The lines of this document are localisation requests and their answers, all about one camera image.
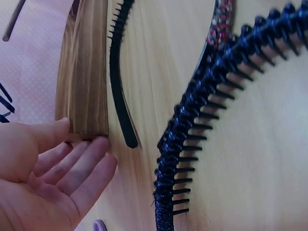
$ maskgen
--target black plastic teeth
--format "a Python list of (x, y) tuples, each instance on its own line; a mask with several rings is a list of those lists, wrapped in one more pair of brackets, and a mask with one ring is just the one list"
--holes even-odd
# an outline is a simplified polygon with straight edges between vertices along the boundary
[(115, 18), (112, 19), (114, 22), (111, 27), (112, 31), (109, 31), (112, 36), (108, 36), (111, 39), (110, 46), (110, 83), (112, 95), (115, 102), (116, 113), (120, 122), (122, 133), (124, 136), (125, 143), (130, 148), (138, 146), (138, 140), (130, 120), (124, 95), (122, 92), (121, 74), (120, 74), (120, 47), (124, 32), (124, 27), (128, 18), (129, 11), (133, 5), (133, 0), (124, 0), (123, 3), (118, 3), (120, 8), (116, 8), (117, 13), (114, 14)]
[(205, 46), (196, 71), (180, 103), (175, 107), (175, 113), (157, 145), (161, 153), (161, 157), (157, 160), (159, 171), (155, 171), (157, 181), (154, 184), (157, 231), (173, 231), (172, 216), (188, 211), (188, 209), (173, 211), (173, 205), (178, 203), (173, 202), (173, 195), (190, 192), (188, 188), (173, 189), (177, 183), (175, 175), (194, 171), (192, 167), (178, 168), (180, 162), (198, 160), (197, 157), (180, 156), (182, 151), (201, 150), (201, 147), (197, 146), (184, 146), (184, 142), (206, 139), (203, 136), (191, 135), (189, 131), (194, 128), (212, 129), (209, 125), (194, 123), (196, 117), (213, 119), (214, 115), (203, 114), (201, 108), (206, 106), (212, 109), (226, 109), (224, 105), (210, 101), (209, 96), (214, 94), (222, 98), (233, 99), (232, 95), (217, 89), (219, 84), (244, 89), (241, 85), (227, 79), (228, 73), (234, 73), (241, 78), (253, 81), (247, 73), (238, 69), (237, 65), (240, 63), (245, 63), (252, 69), (263, 73), (263, 70), (250, 60), (251, 55), (257, 55), (265, 62), (275, 66), (273, 60), (263, 52), (262, 47), (269, 46), (278, 56), (287, 60), (276, 44), (278, 39), (282, 39), (290, 50), (299, 55), (295, 44), (290, 39), (290, 35), (297, 34), (308, 49), (305, 36), (307, 30), (308, 0), (303, 0), (299, 9), (295, 9), (293, 4), (288, 3), (282, 12), (273, 9), (267, 18), (257, 16), (253, 27), (243, 25), (240, 36), (230, 35), (226, 44), (219, 46), (218, 51), (208, 44)]
[(1, 83), (0, 90), (8, 100), (7, 101), (5, 98), (0, 96), (0, 104), (2, 104), (4, 107), (6, 107), (6, 109), (9, 110), (7, 113), (0, 115), (0, 123), (9, 123), (10, 121), (6, 117), (9, 116), (11, 113), (15, 113), (15, 108), (11, 104), (13, 102), (13, 99)]

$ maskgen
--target wooden board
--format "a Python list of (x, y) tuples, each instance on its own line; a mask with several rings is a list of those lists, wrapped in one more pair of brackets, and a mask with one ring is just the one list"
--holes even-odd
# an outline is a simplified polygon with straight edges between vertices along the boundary
[(106, 95), (107, 0), (80, 1), (68, 19), (59, 68), (56, 119), (68, 116), (68, 141), (108, 135)]
[[(284, 0), (237, 0), (235, 32), (267, 16)], [(110, 1), (111, 23), (116, 1)], [(153, 181), (156, 148), (174, 105), (187, 87), (208, 32), (214, 0), (136, 0), (121, 50), (123, 91), (142, 148), (125, 146), (107, 82), (110, 153), (115, 177), (80, 225), (102, 219), (108, 231), (155, 231)], [(275, 68), (254, 73), (244, 92), (226, 101), (190, 173), (189, 213), (176, 231), (308, 230), (308, 54), (287, 53)]]

